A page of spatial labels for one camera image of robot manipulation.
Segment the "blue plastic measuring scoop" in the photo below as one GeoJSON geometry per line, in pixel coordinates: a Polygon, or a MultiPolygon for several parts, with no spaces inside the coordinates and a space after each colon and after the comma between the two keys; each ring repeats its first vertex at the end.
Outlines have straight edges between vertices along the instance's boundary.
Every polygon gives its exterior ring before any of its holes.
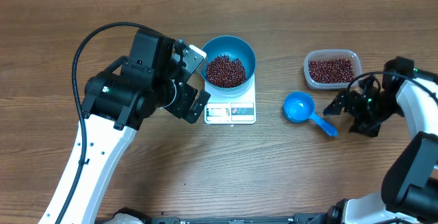
{"type": "Polygon", "coordinates": [[[305,92],[292,92],[283,103],[284,117],[293,123],[304,123],[311,119],[328,136],[338,136],[337,129],[315,113],[315,103],[311,95],[305,92]]]}

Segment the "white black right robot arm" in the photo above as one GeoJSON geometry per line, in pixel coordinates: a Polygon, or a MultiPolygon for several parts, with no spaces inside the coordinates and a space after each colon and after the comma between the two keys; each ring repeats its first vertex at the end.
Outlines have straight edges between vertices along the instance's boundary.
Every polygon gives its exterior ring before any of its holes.
{"type": "Polygon", "coordinates": [[[352,81],[360,91],[340,91],[323,113],[349,113],[354,118],[350,131],[371,138],[384,121],[398,114],[407,122],[411,141],[386,173],[379,192],[342,199],[311,222],[436,223],[437,179],[430,174],[437,168],[437,74],[398,56],[379,73],[363,73],[352,81]]]}

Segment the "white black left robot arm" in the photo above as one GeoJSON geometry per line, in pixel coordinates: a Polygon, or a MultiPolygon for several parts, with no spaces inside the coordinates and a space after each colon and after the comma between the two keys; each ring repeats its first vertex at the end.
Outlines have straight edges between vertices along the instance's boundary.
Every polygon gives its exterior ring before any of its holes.
{"type": "Polygon", "coordinates": [[[139,29],[128,56],[91,77],[82,121],[41,223],[93,223],[114,170],[144,119],[159,108],[195,123],[210,98],[187,82],[207,54],[183,39],[139,29]]]}

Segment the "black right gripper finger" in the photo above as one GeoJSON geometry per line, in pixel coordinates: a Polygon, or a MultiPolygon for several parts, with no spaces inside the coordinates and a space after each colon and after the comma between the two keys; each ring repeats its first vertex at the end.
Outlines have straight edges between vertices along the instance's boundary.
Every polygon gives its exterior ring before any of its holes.
{"type": "Polygon", "coordinates": [[[381,123],[382,121],[369,121],[355,118],[348,132],[374,138],[378,136],[381,123]]]}
{"type": "Polygon", "coordinates": [[[323,111],[323,115],[325,116],[340,115],[341,112],[347,112],[347,111],[348,111],[348,91],[341,90],[336,95],[334,100],[325,107],[323,111]]]}

